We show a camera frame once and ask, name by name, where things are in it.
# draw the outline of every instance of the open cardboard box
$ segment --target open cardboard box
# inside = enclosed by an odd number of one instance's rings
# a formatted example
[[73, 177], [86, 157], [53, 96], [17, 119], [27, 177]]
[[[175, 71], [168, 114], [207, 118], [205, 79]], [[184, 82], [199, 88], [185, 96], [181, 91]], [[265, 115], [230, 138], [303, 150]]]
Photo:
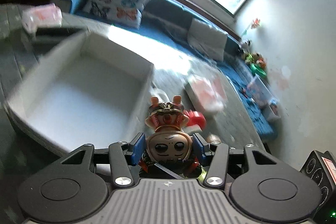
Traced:
[[143, 130], [153, 70], [108, 38], [81, 32], [42, 58], [16, 87], [7, 111], [58, 155], [84, 143], [107, 148]]

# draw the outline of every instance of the blue sofa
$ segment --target blue sofa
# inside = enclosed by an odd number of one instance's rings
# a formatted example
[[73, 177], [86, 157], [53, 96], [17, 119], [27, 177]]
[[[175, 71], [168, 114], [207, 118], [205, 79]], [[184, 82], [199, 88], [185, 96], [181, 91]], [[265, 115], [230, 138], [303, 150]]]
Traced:
[[[186, 54], [196, 56], [206, 62], [214, 63], [208, 60], [201, 53], [189, 46], [186, 39], [187, 30], [189, 30], [192, 19], [197, 18], [201, 21], [214, 25], [212, 22], [202, 17], [198, 13], [189, 9], [175, 0], [151, 0], [142, 11], [142, 22], [139, 29], [127, 27], [109, 20], [96, 17], [81, 9], [87, 0], [51, 0], [61, 8], [63, 12], [75, 14], [78, 16], [99, 20], [117, 27], [124, 28], [131, 32], [153, 38], [170, 47], [178, 49]], [[250, 101], [240, 92], [242, 88], [251, 81], [252, 75], [249, 68], [239, 58], [236, 58], [240, 52], [238, 42], [228, 35], [225, 46], [224, 62], [216, 62], [220, 71], [222, 71], [230, 80], [239, 97], [241, 98], [251, 120], [258, 132], [261, 140], [265, 143], [277, 137], [276, 132], [271, 128], [256, 104]]]

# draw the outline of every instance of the figurine head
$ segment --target figurine head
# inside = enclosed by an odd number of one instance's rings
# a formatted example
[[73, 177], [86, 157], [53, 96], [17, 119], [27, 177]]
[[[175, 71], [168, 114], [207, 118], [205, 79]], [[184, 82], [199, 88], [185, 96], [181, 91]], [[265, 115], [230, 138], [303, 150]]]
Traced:
[[145, 123], [155, 132], [162, 130], [181, 131], [181, 128], [188, 123], [189, 118], [184, 114], [184, 107], [181, 105], [181, 96], [176, 95], [173, 102], [167, 103], [159, 103], [157, 97], [152, 97], [151, 102], [149, 116]]
[[152, 161], [177, 161], [189, 158], [192, 149], [191, 137], [184, 132], [158, 132], [146, 139], [147, 153]]

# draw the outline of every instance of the green toy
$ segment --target green toy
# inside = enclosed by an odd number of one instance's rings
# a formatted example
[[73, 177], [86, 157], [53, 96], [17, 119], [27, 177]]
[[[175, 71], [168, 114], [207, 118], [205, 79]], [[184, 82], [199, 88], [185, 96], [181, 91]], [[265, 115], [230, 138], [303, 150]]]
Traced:
[[253, 75], [259, 75], [261, 78], [266, 78], [266, 72], [263, 71], [262, 68], [256, 66], [255, 64], [251, 63], [250, 64], [250, 69], [253, 73]]
[[247, 65], [252, 64], [253, 62], [254, 62], [254, 58], [253, 58], [253, 56], [251, 54], [249, 54], [248, 56], [246, 56], [245, 63]]

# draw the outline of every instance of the ribbed gray panel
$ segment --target ribbed gray panel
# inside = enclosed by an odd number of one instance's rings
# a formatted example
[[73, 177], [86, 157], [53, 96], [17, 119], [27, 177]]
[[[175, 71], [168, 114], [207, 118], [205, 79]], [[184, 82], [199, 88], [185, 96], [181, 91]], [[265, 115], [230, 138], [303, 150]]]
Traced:
[[136, 187], [116, 190], [102, 210], [78, 224], [112, 223], [254, 224], [258, 222], [237, 212], [223, 192], [201, 187], [197, 180], [141, 179]]

